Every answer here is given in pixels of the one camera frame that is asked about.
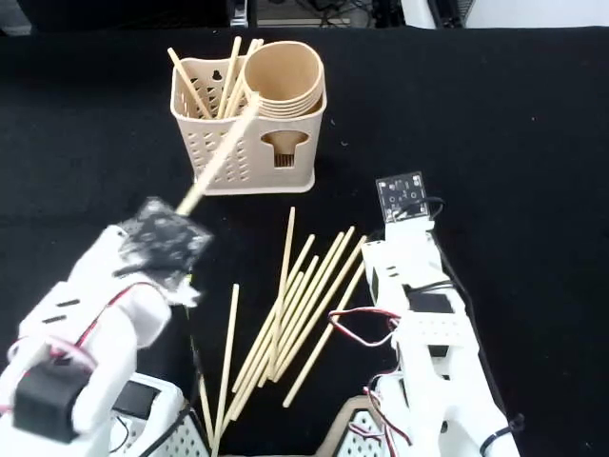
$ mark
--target white robot part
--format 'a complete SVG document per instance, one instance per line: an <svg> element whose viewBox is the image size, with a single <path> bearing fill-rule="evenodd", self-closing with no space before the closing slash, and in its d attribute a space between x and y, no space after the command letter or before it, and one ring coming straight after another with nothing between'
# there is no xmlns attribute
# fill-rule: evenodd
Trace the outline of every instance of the white robot part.
<svg viewBox="0 0 609 457"><path fill-rule="evenodd" d="M10 364L0 375L0 436L3 443L32 450L23 455L108 455L110 412L135 373L137 349L157 339L169 322L171 305L196 306L199 293L186 278L167 289L141 271L114 274L128 267L119 253L126 239L120 227L107 227L68 280L53 287L19 326ZM13 425L15 392L23 376L53 359L90 373L71 407L78 436L69 445Z"/></svg>
<svg viewBox="0 0 609 457"><path fill-rule="evenodd" d="M491 440L490 445L487 442L508 423L484 376L465 303L442 270L441 252L430 233L434 222L429 212L422 209L415 216L400 217L405 211L386 209L401 198L400 186L406 183L408 189L407 183L412 185L411 178L404 175L384 181L385 194L380 196L385 208L385 240L362 248L375 306L399 316L392 320L397 326L391 338L399 376L379 376L374 397L382 414L411 442L390 431L392 445L400 457L480 457L482 452L484 457L518 457L511 433ZM417 179L424 197L420 175ZM411 205L418 207L424 200ZM427 288L430 285L440 286ZM426 294L427 300L441 296L449 307L413 308L414 301L420 300L411 293L413 289ZM431 348L445 348L445 354L432 355ZM387 450L385 455L393 454Z"/></svg>

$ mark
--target hole in basket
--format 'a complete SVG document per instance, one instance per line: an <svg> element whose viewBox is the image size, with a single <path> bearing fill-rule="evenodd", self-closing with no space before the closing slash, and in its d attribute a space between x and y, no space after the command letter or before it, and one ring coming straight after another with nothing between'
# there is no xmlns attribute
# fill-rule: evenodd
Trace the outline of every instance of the hole in basket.
<svg viewBox="0 0 609 457"><path fill-rule="evenodd" d="M293 169L294 154L275 154L276 169Z"/></svg>
<svg viewBox="0 0 609 457"><path fill-rule="evenodd" d="M296 147L308 141L308 135L297 130L280 130L261 137L273 147L276 169L291 169L295 164Z"/></svg>

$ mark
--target paper cup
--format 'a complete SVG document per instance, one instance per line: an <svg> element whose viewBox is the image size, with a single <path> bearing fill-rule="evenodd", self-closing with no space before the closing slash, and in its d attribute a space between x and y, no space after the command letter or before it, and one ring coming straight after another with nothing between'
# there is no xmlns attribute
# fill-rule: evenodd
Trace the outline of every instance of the paper cup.
<svg viewBox="0 0 609 457"><path fill-rule="evenodd" d="M258 48L244 68L246 94L260 93L261 110L295 109L305 112L324 89L324 65L304 43L280 41Z"/></svg>

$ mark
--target chopstick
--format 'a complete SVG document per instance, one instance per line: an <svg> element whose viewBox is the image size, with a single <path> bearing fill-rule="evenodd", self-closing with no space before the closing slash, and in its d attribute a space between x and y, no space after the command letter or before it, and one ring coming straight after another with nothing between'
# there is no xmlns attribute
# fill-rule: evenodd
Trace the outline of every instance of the chopstick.
<svg viewBox="0 0 609 457"><path fill-rule="evenodd" d="M294 315L292 316L290 321L285 326L285 332L279 341L280 357L282 354L283 347L285 346L286 342L290 338L291 333L294 331L295 323L300 322L301 320L303 320L306 317L306 316L303 317L303 313L304 313L304 311L306 309L306 305L308 304L308 302L311 298L311 295L313 294L313 291L315 289L315 286L312 287L312 285L316 285L320 282L322 276L324 276L324 273L325 273L328 265L331 263L332 258L334 257L337 249L340 247L343 239L344 239L344 234L342 232L339 232L339 234L336 235L336 238L334 239L334 242L330 246L330 249L328 250L327 254L325 255L322 263L320 264L320 267L317 269L315 276L313 276L313 279L311 279L311 282L306 286L304 296L301 299L301 301L296 305L296 308L294 310ZM269 366L267 368L264 378L270 378L271 376L275 375L275 373L272 372L271 369L272 369L271 366Z"/></svg>
<svg viewBox="0 0 609 457"><path fill-rule="evenodd" d="M239 285L232 286L230 299L230 313L228 316L228 331L226 333L225 361L222 367L222 381L220 384L220 396L218 398L218 411L216 412L216 430L214 432L211 457L218 457L220 439L222 438L222 422L225 413L226 391L228 390L228 373L230 372L230 357L232 355L232 341L235 336L235 321L237 319L237 303L239 302Z"/></svg>
<svg viewBox="0 0 609 457"><path fill-rule="evenodd" d="M285 244L284 244L284 260L282 261L282 270L279 279L279 292L277 293L277 299L279 305L275 310L275 322L273 324L273 344L271 345L270 351L270 364L275 367L277 362L277 352L279 351L279 338L282 332L282 315L284 314L284 295L285 295L285 281L287 280L287 265L289 264L289 255L292 250L292 237L294 236L294 219L296 217L296 209L294 207L289 209L289 217L287 219L287 231L285 233Z"/></svg>
<svg viewBox="0 0 609 457"><path fill-rule="evenodd" d="M241 97L244 94L244 79L246 77L246 63L247 59L254 53L254 51L263 45L265 40L252 40L249 44L249 48L247 49L246 58L244 59L244 63L241 65L241 70L239 71L239 77L237 78L237 82L233 87L232 94L230 95L230 99L228 100L228 107L225 111L225 118L232 117L237 112L237 108L239 107L239 103L241 102Z"/></svg>
<svg viewBox="0 0 609 457"><path fill-rule="evenodd" d="M296 290L296 294L289 301L287 309L285 310L284 318L282 319L283 327L287 327L288 323L290 322L290 319L292 318L292 314L294 314L294 312L298 313L299 304L301 303L301 297L303 296L303 293L305 292L305 290L309 284L308 282L311 279L313 271L315 271L315 267L317 267L317 262L319 260L320 260L320 258L317 255L315 257L313 257L310 265L306 269L303 280L301 281L301 284L298 287L298 290ZM260 381L258 382L258 387L262 387L265 384L266 379L267 379L266 376L263 376L260 379Z"/></svg>
<svg viewBox="0 0 609 457"><path fill-rule="evenodd" d="M340 249L341 246L344 245L343 239L344 239L344 234L342 232L340 232L337 235L334 242L332 243L332 246L328 250L327 254L325 255L325 258L323 259L315 276L311 280L311 283L307 285L307 291L309 291L311 289L311 285L313 285L313 283L320 281L320 277L322 276L322 274L320 274L320 272L324 273L324 271L326 270L326 266L329 266L332 264L332 261L333 261L334 257L336 256L338 250ZM298 307L298 308L303 307L304 305L306 305L308 303L308 299L307 299L308 296L310 296L310 294L306 293L304 298L297 304L295 304L294 300L292 300L292 303L290 304L290 306ZM288 336L287 329L291 327L291 325L295 321L295 319L296 318L293 317L289 323L286 323L286 326L285 326L286 333L284 335L282 335L282 339L280 340L280 348L286 342L286 339ZM225 416L225 420L223 423L223 431L228 426L229 420L233 420L233 421L237 420L237 418L239 417L239 414L241 414L241 411L245 407L246 402L249 399L249 396L251 395L253 389L255 388L256 383L262 382L266 377L268 377L272 374L270 372L271 366L270 366L270 364L267 363L269 360L269 352L268 352L269 345L270 345L270 335L267 334L266 338L263 340L263 342L259 346L258 352L254 355L254 358L252 359L249 372L244 376L241 387L235 394L235 397L233 398L233 401L230 404L230 408L228 409L228 413L226 414L226 416L228 416L228 417Z"/></svg>
<svg viewBox="0 0 609 457"><path fill-rule="evenodd" d="M347 302L350 300L351 295L353 294L353 290L355 290L355 287L358 285L358 283L360 282L360 279L362 278L363 271L364 271L364 267L363 267L363 262L362 262L360 264L360 266L358 267L358 269L355 271L355 274L351 278L351 281L349 281L349 285L346 287L346 291L343 294L343 298L341 298L339 305L336 307L337 311L342 311L346 307ZM284 402L283 402L284 407L289 407L291 405L292 401L294 400L294 397L296 396L296 394L300 390L301 386L303 385L303 382L305 381L306 376L308 375L309 371L313 368L313 364L315 364L315 362L317 361L317 358L319 357L320 353L322 352L322 349L324 348L325 343L327 343L327 340L329 339L330 335L332 334L332 330L334 330L334 327L331 324L328 324L325 327L322 337L317 342L317 345L311 352L311 355L309 355L308 359L306 360L306 363L304 364L303 369L301 369L301 372L299 373L298 377L296 378L296 381L294 381L292 388L287 393L287 395L284 399Z"/></svg>
<svg viewBox="0 0 609 457"><path fill-rule="evenodd" d="M313 245L314 240L315 240L315 235L313 235L313 234L308 235L308 238L306 239L306 242L304 243L304 246L301 249L300 254L298 254L298 258L296 259L296 262L294 262L294 266L292 267L292 270L290 271L289 275L287 276L287 281L285 284L288 288L291 286L291 283L294 280L294 277L296 276L299 268L303 264L303 261L305 260L306 255L308 254L309 250L311 249L311 246ZM263 324L260 331L258 332L258 336L256 336L256 340L254 341L253 345L251 346L251 349L249 350L249 354L247 355L243 365L241 366L241 369L239 370L237 379L235 380L235 383L233 384L233 387L232 387L233 392L236 392L239 389L239 387L241 386L241 383L251 365L251 362L254 358L254 355L256 354L256 351L258 350L258 348L260 347L260 344L262 343L263 339L265 338L266 334L268 333L268 329L270 328L270 326L273 322L273 317L275 316L275 308L278 305L279 305L279 302L276 300L273 305L273 308L266 316L265 323Z"/></svg>
<svg viewBox="0 0 609 457"><path fill-rule="evenodd" d="M228 72L226 73L226 82L224 89L222 90L222 97L220 98L220 105L218 107L217 118L222 119L226 110L226 101L228 100L228 96L230 95L230 90L232 83L236 82L233 77L233 73L235 71L235 66L237 65L237 59L239 58L239 48L241 47L241 36L235 36L235 40L232 43L232 51L230 53L230 61L228 62Z"/></svg>
<svg viewBox="0 0 609 457"><path fill-rule="evenodd" d="M244 109L242 115L232 125L220 146L214 151L213 157L207 163L203 172L197 178L197 182L192 185L182 203L176 209L177 214L188 216L199 200L206 192L209 183L220 170L228 155L235 149L239 140L246 133L247 128L255 119L258 113L259 98L257 95L252 97L249 105Z"/></svg>
<svg viewBox="0 0 609 457"><path fill-rule="evenodd" d="M292 362L292 360L294 360L294 357L296 357L296 353L302 347L303 343L305 342L306 337L308 336L308 334L311 332L311 330L315 326L315 323L317 322L317 320L320 318L320 316L324 312L325 307L327 306L327 304L330 302L330 300L334 296L334 293L336 292L336 290L340 286L341 282L343 281L344 277L348 273L349 269L355 262L355 259L360 254L360 251L362 250L362 244L365 243L365 240L366 240L365 236L360 238L360 241L358 242L356 247L353 248L353 250L351 251L351 254L347 258L346 262L344 262L343 268L341 268L341 271L339 272L336 279L334 280L334 283L332 283L332 286L330 286L330 289L325 293L324 299L317 306L317 309L313 313L313 316L306 323L306 327L300 333L298 340L296 340L296 343L294 343L294 345L289 349L289 353L286 356L284 356L283 358L280 357L281 366L279 368L278 374L276 374L275 377L273 378L273 382L276 383L277 381L279 381L281 379L281 377L284 375L285 371L287 370L287 367L289 366L289 364Z"/></svg>
<svg viewBox="0 0 609 457"><path fill-rule="evenodd" d="M284 360L287 357L287 354L290 352L291 346L294 343L294 340L298 337L301 329L305 325L308 315L314 309L315 304L317 303L318 299L320 298L320 295L322 294L325 284L329 280L330 275L332 274L332 272L334 271L334 268L336 267L339 260L341 259L344 249L346 248L346 245L349 242L349 239L351 238L351 235L353 235L354 231L355 231L355 228L351 227L346 232L343 240L339 244L339 247L336 249L336 252L332 256L332 259L331 259L330 263L328 264L327 269L324 271L324 275L318 280L318 282L314 283L313 281L311 281L311 285L309 286L309 289L313 290L313 292L312 292L312 294L310 294L310 298L308 299L308 301L306 302L306 305L304 306L303 313L301 314L298 321L296 321L294 319L293 322L290 323L290 326L291 326L290 333L285 337L285 342L280 344L281 348L280 348L280 354L279 354L278 371L273 373L272 377L267 371L268 377L273 382L277 382L277 380L279 379L279 376L280 376L279 370L281 370Z"/></svg>
<svg viewBox="0 0 609 457"><path fill-rule="evenodd" d="M194 88L194 85L190 81L190 77L188 76L188 73L187 73L186 69L184 68L184 65L182 65L182 62L180 61L178 54L175 53L173 48L168 48L167 53L169 54L169 57L171 58L171 61L173 62L173 66L175 67L176 70L178 70L178 73L182 77L182 81L186 85L188 92L190 92L190 96L193 98L194 103L196 103L197 107L199 107L201 114L203 114L203 116L206 119L211 119L213 117L211 115L211 112L209 112L207 105L205 103L203 103L203 100L197 93L197 89Z"/></svg>

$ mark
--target black wire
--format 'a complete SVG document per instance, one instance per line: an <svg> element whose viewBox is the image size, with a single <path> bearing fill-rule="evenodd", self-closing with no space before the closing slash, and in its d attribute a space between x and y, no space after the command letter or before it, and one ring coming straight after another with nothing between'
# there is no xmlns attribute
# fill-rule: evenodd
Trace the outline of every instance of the black wire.
<svg viewBox="0 0 609 457"><path fill-rule="evenodd" d="M152 453L158 449L160 446L163 445L163 443L175 432L175 430L184 422L184 420L186 419L186 417L189 415L190 411L194 408L195 404L197 403L197 399L199 398L199 377L201 376L202 373L202 366L201 366L201 359L199 358L199 350L195 347L195 343L194 343L194 337L192 336L192 331L191 331L191 325L190 325L190 320L188 319L188 315L187 315L187 308L184 308L184 312L185 312L185 316L186 316L186 327L188 330L188 336L190 337L190 341L192 342L190 348L192 351L192 364L195 367L195 377L194 377L194 384L192 385L192 393L190 395L190 400L188 401L188 404L186 406L184 406L184 409L182 409L179 413L178 416L176 417L175 421L169 426L169 428L167 430L165 430L165 432L163 432L163 434L161 436L159 436L159 438L156 439L156 441L154 441L154 443L152 443L144 452L142 452L140 454L140 457L149 457L150 455L152 455Z"/></svg>
<svg viewBox="0 0 609 457"><path fill-rule="evenodd" d="M119 450L121 447L123 447L127 443L127 440L129 439L129 427L127 427L127 424L125 424L125 421L123 421L123 419L121 419L120 416L116 416L116 420L118 422L120 422L121 426L123 426L123 428L125 429L125 438L123 439L123 442L118 447L115 447L113 450L110 451L110 454L113 454L114 452Z"/></svg>
<svg viewBox="0 0 609 457"><path fill-rule="evenodd" d="M472 300L472 297L469 294L469 291L465 288L465 286L463 285L463 282L461 281L459 276L457 276L457 272L455 271L452 264L448 260L446 253L442 249L442 245L440 244L438 237L436 236L436 234L433 231L430 231L429 233L430 233L431 237L433 238L434 243L436 243L436 247L438 248L438 252L440 253L440 257L442 258L442 264L444 265L444 268L446 268L446 271L448 272L448 276L450 276L450 278L455 283L456 289L461 294L463 302L465 303L465 309L467 310L467 315L469 316L469 320L472 323L472 328L474 329L474 335L476 336L476 340L479 341L478 346L479 346L480 350L478 352L478 356L481 361L482 370L484 371L484 374L486 375L486 381L488 382L488 386L491 390L491 395L493 396L493 400L495 400L495 404L501 410L503 415L505 415L505 403L503 402L503 399L501 398L499 386L497 385L497 382L495 381L495 377L493 376L493 372L491 371L490 364L488 363L488 358L486 357L486 352L484 351L484 345L482 344L480 335L478 334L478 325L476 324L476 313L474 312L474 301Z"/></svg>
<svg viewBox="0 0 609 457"><path fill-rule="evenodd" d="M508 433L514 433L524 430L524 416L522 414L517 414L514 419L512 419L507 427L504 427L500 430L497 430L495 433L490 435L488 438L484 440L482 446L480 446L480 455L482 457L486 456L486 450L489 446L495 443L495 440L501 438L503 435L507 435Z"/></svg>
<svg viewBox="0 0 609 457"><path fill-rule="evenodd" d="M406 295L410 293L426 293L430 290L437 290L439 288L453 288L455 283L450 280L437 281L435 283L430 283L425 286L421 286L419 288L412 288L410 286L404 286L406 290Z"/></svg>
<svg viewBox="0 0 609 457"><path fill-rule="evenodd" d="M116 271L114 271L112 273L112 276L114 276L114 277L126 276L128 274L139 273L140 271L146 272L147 270L153 270L153 271L180 271L180 272L186 273L186 274L190 273L190 269L189 268L186 268L184 265L177 264L177 263L176 264L152 264L152 263L145 263L145 264L127 265L126 267L119 268L119 269L117 269Z"/></svg>
<svg viewBox="0 0 609 457"><path fill-rule="evenodd" d="M398 220L398 217L400 217L402 214L406 214L408 212L409 208L415 207L417 205L420 205L422 203L433 203L438 205L438 209L436 209L434 212L429 212L429 219L430 220L434 220L436 219L436 217L438 217L440 215L440 213L442 212L442 210L444 209L444 207L446 206L446 202L443 201L442 198L440 197L423 197L423 198L419 198L413 202L410 202L409 204L407 204L406 206L402 207L402 209L398 212L398 214L395 214L393 216L394 220Z"/></svg>
<svg viewBox="0 0 609 457"><path fill-rule="evenodd" d="M163 443L178 429L180 425L184 423L184 420L189 415L190 410L194 407L197 402L197 398L199 395L199 373L197 372L194 379L194 386L192 388L192 394L190 395L190 400L188 404L178 413L178 416L175 418L175 421L165 430L161 436L159 436L147 449L140 454L140 457L149 457L152 453L158 449Z"/></svg>

